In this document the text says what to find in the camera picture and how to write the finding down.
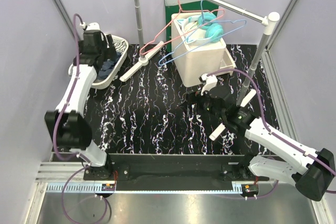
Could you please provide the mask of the blue tank top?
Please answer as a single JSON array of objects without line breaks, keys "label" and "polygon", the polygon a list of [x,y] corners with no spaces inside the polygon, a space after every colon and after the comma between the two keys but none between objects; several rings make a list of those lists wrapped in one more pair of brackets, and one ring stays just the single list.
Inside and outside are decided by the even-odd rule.
[{"label": "blue tank top", "polygon": [[115,58],[108,59],[107,61],[105,61],[103,63],[103,66],[98,72],[97,80],[99,81],[105,80],[109,76],[109,74],[113,71],[120,57],[121,57],[121,53],[117,52],[117,56]]}]

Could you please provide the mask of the blue wire hanger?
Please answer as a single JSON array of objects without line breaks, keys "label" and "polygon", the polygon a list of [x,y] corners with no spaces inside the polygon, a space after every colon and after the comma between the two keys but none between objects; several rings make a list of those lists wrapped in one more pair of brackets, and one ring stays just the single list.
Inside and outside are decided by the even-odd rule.
[{"label": "blue wire hanger", "polygon": [[[201,13],[199,15],[193,15],[185,19],[177,20],[179,26],[181,27],[184,39],[174,48],[171,53],[167,54],[159,60],[160,66],[172,62],[173,59],[166,60],[166,58],[172,56],[175,51],[182,46],[182,44],[194,46],[194,48],[192,48],[194,51],[208,44],[220,42],[224,36],[241,29],[246,25],[247,20],[245,19],[220,20],[220,18],[212,12],[206,12],[203,9],[203,1],[204,0],[201,0]],[[243,23],[241,26],[230,31],[224,31],[222,26],[223,23],[235,24],[240,22]]]}]

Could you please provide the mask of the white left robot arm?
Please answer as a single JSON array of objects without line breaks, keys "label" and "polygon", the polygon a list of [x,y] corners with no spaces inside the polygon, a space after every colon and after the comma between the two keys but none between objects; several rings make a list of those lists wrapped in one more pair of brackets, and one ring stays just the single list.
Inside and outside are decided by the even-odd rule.
[{"label": "white left robot arm", "polygon": [[105,36],[98,23],[84,27],[83,39],[77,43],[78,55],[74,58],[71,79],[66,92],[55,110],[47,111],[45,123],[53,148],[68,148],[83,157],[95,174],[103,180],[113,175],[107,154],[92,139],[92,129],[84,118],[86,98],[99,70],[110,53],[111,36]]}]

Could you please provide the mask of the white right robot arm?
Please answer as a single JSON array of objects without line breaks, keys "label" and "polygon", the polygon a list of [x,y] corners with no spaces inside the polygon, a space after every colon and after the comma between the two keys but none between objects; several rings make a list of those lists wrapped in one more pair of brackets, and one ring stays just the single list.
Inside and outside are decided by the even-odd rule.
[{"label": "white right robot arm", "polygon": [[186,96],[187,110],[196,107],[200,112],[213,115],[222,125],[280,157],[281,160],[252,156],[238,167],[239,176],[250,180],[254,176],[268,177],[293,185],[302,195],[320,201],[335,178],[333,153],[307,147],[266,123],[262,116],[246,107],[238,106],[228,95],[225,98],[208,92],[192,92]]}]

